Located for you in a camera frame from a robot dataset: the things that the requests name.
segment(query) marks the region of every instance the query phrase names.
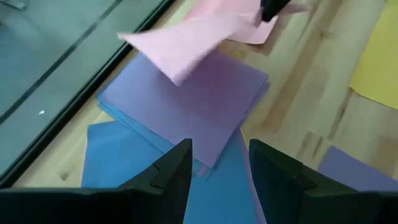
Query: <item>blue paper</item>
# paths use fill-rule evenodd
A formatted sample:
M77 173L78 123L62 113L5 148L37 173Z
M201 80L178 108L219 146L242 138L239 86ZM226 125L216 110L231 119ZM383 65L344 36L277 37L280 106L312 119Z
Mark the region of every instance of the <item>blue paper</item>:
M155 148L160 150L163 153L168 152L171 148L174 147L172 143L168 140L160 137L156 133L149 130L144 125L138 123L136 120L130 118L129 116L125 115L123 112L119 111L114 106L107 104L107 103L98 103L98 107L105 111L107 114L112 116L115 120L121 122L131 131L135 131L136 133L140 134L142 137L147 139ZM201 177L204 181L207 180L208 176L211 173L211 169L209 169L206 165L202 164L198 160L193 161L193 175L197 175Z
M228 141L206 182L192 178L184 223L256 223L240 134L237 130ZM161 155L140 134L116 121L94 124L88 130L82 187L117 187Z
M81 186L117 187L161 156L148 140L119 122L91 125Z

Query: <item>paper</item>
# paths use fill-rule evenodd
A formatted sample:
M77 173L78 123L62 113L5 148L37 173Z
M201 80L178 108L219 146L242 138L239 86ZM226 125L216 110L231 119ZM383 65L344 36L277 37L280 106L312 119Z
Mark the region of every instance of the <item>paper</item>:
M256 24L255 18L257 18L258 22L261 21L261 13L257 14L261 12L259 11L260 4L261 0L197 0L184 19L189 20L217 14L235 13L245 18L245 20ZM306 10L307 7L303 4L289 3L279 14L294 14ZM271 33L276 20L277 17L274 17L268 23L261 22L254 32L245 32L248 31L247 29L241 30L228 39L247 44L263 44Z
M163 156L138 133L119 122L88 126L82 187L117 187ZM120 169L115 173L117 164Z
M183 21L176 26L140 34L118 34L144 53L176 85L222 41L237 33L253 33L254 24L236 14Z
M146 139L149 143L151 143L156 149L158 149L163 154L168 152L172 149L175 145L170 143L169 141L165 140L164 138L158 136L156 133L152 132L142 124L138 123L134 119L130 118L129 116L125 115L121 111L119 111L114 106L102 103L101 94L98 96L98 107L101 108L105 113L112 116L116 121L123 124L126 128L130 129L131 131L140 134L144 139ZM198 160L193 160L193 175L202 178L204 181L207 180L208 176L211 173L211 169L207 166L203 165Z
M398 1L386 2L351 79L358 94L398 109Z
M209 55L182 86L137 55L102 100L172 144L193 139L193 156L212 168L267 86L267 75L225 55Z
M234 12L240 16L253 15L259 10L260 5L261 0L196 0L184 19L187 20L227 12ZM279 12L279 15L294 14L307 10L308 8L304 4L290 2Z
M358 191L398 190L396 180L333 146L322 159L318 172Z
M255 223L254 204L236 131L207 182L192 178L184 223ZM117 122L89 128L82 187L117 187L161 155Z

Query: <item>purple paper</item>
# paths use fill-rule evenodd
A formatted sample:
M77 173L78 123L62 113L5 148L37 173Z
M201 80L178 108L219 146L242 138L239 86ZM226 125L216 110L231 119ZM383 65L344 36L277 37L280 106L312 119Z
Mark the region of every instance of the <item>purple paper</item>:
M318 172L358 191L398 190L398 181L332 146Z
M194 158L211 168L266 84L262 71L215 52L175 86L139 54L103 99L173 144L192 138Z

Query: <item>black object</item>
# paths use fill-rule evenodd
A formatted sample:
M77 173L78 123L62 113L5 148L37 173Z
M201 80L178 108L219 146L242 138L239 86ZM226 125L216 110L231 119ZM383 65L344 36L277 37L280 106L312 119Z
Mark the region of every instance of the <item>black object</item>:
M261 0L262 20L271 21L289 2L290 0Z
M116 189L2 189L0 223L183 223L191 177L185 139Z
M249 157L267 224L398 223L396 192L358 192L257 139Z

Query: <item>wooden floor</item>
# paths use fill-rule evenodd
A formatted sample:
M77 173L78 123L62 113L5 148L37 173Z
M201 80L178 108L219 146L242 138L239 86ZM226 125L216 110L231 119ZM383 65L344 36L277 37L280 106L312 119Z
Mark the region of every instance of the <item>wooden floor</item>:
M177 1L158 27L178 22L192 2ZM246 143L258 138L312 168L334 144L398 178L398 111L348 88L384 1L305 2L310 10L279 18L264 45L225 41L218 48L270 76L271 87L241 128ZM89 100L15 186L80 186L87 126L109 120Z

